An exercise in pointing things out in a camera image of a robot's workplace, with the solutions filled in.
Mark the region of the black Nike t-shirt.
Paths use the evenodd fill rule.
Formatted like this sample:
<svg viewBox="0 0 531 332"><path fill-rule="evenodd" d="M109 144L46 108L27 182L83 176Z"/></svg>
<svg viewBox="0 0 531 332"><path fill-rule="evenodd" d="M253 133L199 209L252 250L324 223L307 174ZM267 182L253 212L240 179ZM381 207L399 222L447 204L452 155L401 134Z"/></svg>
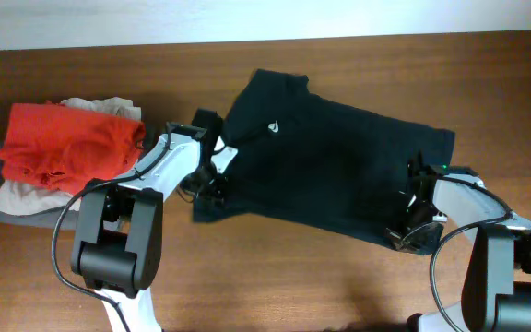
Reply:
<svg viewBox="0 0 531 332"><path fill-rule="evenodd" d="M447 165L455 134L326 100L308 79L259 69L222 126L236 154L222 198L198 197L193 219L242 214L297 222L391 248L407 230L408 164Z"/></svg>

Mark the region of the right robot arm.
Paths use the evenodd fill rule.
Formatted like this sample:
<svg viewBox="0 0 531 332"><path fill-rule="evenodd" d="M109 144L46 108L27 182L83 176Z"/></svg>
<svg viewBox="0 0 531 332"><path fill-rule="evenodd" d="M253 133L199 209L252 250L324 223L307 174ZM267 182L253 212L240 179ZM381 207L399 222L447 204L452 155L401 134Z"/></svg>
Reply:
<svg viewBox="0 0 531 332"><path fill-rule="evenodd" d="M406 221L387 230L401 252L429 253L434 313L413 314L410 331L531 331L531 221L489 191L468 167L407 166ZM444 306L437 281L438 255L454 237L472 243L459 302Z"/></svg>

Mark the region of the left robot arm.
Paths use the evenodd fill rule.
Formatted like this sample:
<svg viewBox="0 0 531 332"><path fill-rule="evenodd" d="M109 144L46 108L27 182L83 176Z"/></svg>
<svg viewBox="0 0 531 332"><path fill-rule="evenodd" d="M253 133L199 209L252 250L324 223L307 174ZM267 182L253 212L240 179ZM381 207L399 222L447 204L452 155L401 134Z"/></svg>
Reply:
<svg viewBox="0 0 531 332"><path fill-rule="evenodd" d="M199 109L189 125L166 124L132 170L81 192L70 258L80 292L102 301L114 331L158 331L150 285L161 259L163 204L173 192L220 204L212 157L223 126Z"/></svg>

